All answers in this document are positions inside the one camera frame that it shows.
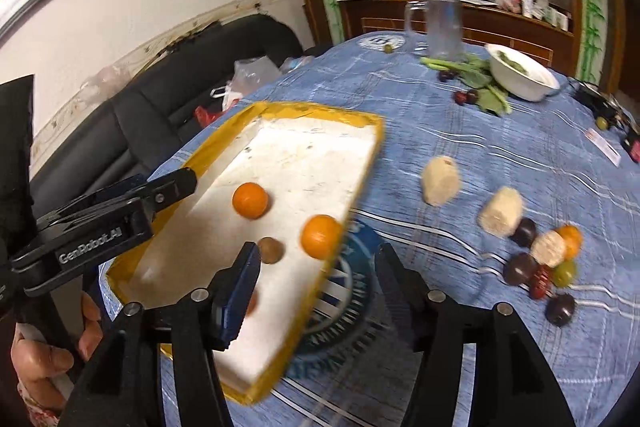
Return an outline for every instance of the black leather couch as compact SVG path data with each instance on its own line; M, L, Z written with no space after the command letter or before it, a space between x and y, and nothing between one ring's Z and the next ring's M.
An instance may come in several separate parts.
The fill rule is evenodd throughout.
M95 109L42 166L31 181L34 215L128 176L150 175L198 133L197 106L222 110L222 99L209 93L233 76L234 61L263 55L278 67L303 55L293 31L263 14L215 23L179 43Z

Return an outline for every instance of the glass pitcher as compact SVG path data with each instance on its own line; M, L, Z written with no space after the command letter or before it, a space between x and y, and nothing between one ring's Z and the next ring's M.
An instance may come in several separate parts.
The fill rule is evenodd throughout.
M424 10L427 34L415 32L412 12ZM462 25L459 0L419 0L406 4L404 31L409 49L418 55L441 60L458 60L462 56Z

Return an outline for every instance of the blue tablecloth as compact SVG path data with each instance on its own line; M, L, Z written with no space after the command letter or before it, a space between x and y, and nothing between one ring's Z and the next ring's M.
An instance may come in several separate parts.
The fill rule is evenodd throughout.
M390 241L405 266L458 302L485 308L512 303L558 378L577 425L597 426L640 360L640 168L617 132L603 135L622 156L619 168L584 137L593 117L567 92L540 103L513 100L513 114L497 118L453 103L459 87L458 81L437 81L435 71L402 48L383 54L353 39L242 100L154 175L178 168L223 120L257 100L309 100L383 115L385 143L354 217ZM420 172L442 154L457 161L462 190L435 208L422 201ZM545 320L545 301L502 281L502 266L518 247L476 225L483 203L503 185L521 192L526 216L540 229L572 223L584 235L578 279L569 289L577 314L563 329ZM349 253L343 252L342 263L351 263ZM370 269L362 259L354 263L360 263L357 270ZM120 304L106 285L107 267L100 285L113 317ZM343 334L328 328L306 335L287 377L267 399L247 408L229 404L236 425L399 425L420 355L398 339L379 290L364 301L356 299L363 293L353 281L344 286L354 292L350 302L333 302L344 318ZM345 330L351 323L353 330ZM473 366L469 347L456 427L468 418ZM162 361L162 385L167 425L178 425L169 360Z

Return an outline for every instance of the orange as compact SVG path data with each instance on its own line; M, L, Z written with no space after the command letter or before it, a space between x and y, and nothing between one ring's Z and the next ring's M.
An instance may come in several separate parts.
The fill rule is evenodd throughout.
M324 261L334 253L341 233L342 227L333 217L318 214L302 227L300 245L309 256Z
M580 230L575 228L574 225L562 225L562 227L556 229L556 232L564 239L564 244L566 245L564 258L566 260L573 259L578 255L582 247L582 234Z
M242 217L258 219L267 210L269 195L257 183L243 183L236 188L231 204Z

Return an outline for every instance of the human hand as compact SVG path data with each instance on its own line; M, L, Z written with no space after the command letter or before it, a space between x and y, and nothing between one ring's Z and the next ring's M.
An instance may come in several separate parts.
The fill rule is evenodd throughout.
M86 361L102 340L102 330L98 324L100 309L84 292L82 292L82 315L84 315L84 333L78 342L78 353ZM34 401L43 409L56 412L64 409L66 400L49 378L63 375L74 365L74 358L68 350L28 341L16 327L14 343L11 347L11 360L18 378Z

